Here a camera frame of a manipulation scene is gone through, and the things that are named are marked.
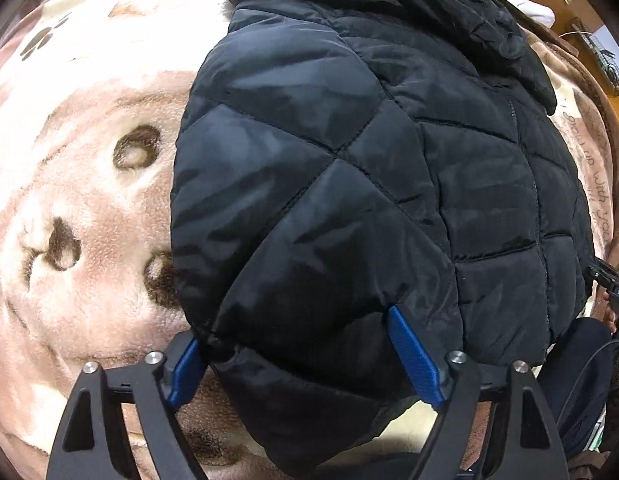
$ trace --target blue gripper pad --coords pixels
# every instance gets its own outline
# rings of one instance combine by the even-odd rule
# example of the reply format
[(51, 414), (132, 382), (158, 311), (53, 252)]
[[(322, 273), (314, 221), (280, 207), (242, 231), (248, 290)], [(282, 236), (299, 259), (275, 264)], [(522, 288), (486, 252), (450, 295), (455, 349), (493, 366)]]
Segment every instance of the blue gripper pad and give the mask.
[(396, 306), (387, 312), (387, 330), (418, 396), (435, 410), (440, 409), (446, 400), (441, 387), (445, 378)]
[(203, 363), (196, 338), (187, 345), (182, 357), (174, 367), (172, 390), (168, 405), (177, 412), (181, 406), (192, 402), (198, 386), (203, 380), (207, 365)]

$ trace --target person's hand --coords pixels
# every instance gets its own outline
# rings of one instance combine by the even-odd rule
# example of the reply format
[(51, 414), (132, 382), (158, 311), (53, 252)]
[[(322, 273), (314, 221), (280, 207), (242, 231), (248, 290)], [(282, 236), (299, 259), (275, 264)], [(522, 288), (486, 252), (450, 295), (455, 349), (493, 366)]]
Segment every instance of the person's hand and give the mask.
[(609, 327), (609, 331), (611, 333), (616, 332), (616, 314), (609, 304), (609, 294), (607, 291), (603, 292), (603, 300), (607, 301), (607, 310), (605, 311), (605, 318), (603, 319), (603, 323), (605, 323)]

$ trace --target plush blanket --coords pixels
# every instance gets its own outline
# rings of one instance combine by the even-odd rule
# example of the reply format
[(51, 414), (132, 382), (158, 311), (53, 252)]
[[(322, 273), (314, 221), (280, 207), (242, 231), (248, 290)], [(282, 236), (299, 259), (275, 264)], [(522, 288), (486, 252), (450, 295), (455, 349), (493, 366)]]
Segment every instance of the plush blanket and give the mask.
[[(226, 0), (46, 0), (2, 44), (0, 444), (25, 480), (45, 477), (86, 361), (129, 364), (187, 328), (170, 263), (174, 140), (231, 13)], [(593, 78), (564, 65), (563, 46), (529, 40), (555, 83), (552, 120), (588, 190), (597, 254), (613, 259), (617, 124)], [(134, 409), (124, 410), (142, 477), (155, 479)], [(334, 461), (419, 449), (433, 418), (417, 403)], [(178, 420), (210, 479), (285, 479), (211, 372)]]

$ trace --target silver screw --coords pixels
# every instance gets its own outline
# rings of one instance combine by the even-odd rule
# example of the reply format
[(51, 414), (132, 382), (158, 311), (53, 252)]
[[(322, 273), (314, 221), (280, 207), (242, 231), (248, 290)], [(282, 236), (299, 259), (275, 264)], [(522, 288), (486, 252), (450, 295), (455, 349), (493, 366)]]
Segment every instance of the silver screw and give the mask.
[(154, 351), (145, 356), (145, 362), (148, 365), (157, 365), (161, 361), (163, 361), (163, 352)]
[(89, 363), (85, 363), (83, 366), (83, 371), (87, 374), (93, 374), (98, 370), (98, 363), (96, 361), (90, 361)]
[(520, 374), (526, 374), (529, 372), (529, 365), (525, 361), (514, 361), (513, 369)]
[(465, 354), (465, 352), (461, 352), (460, 350), (452, 350), (449, 352), (449, 360), (456, 365), (462, 365), (465, 361), (467, 361), (467, 354)]

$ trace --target black puffer jacket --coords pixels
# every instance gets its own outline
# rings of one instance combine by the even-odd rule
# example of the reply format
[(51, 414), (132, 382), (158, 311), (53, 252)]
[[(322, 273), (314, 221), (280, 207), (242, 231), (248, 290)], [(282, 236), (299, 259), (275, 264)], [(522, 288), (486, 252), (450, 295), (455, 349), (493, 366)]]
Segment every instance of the black puffer jacket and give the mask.
[(248, 430), (296, 475), (414, 395), (393, 304), (445, 350), (542, 362), (590, 294), (590, 219), (500, 4), (230, 1), (176, 145), (176, 286)]

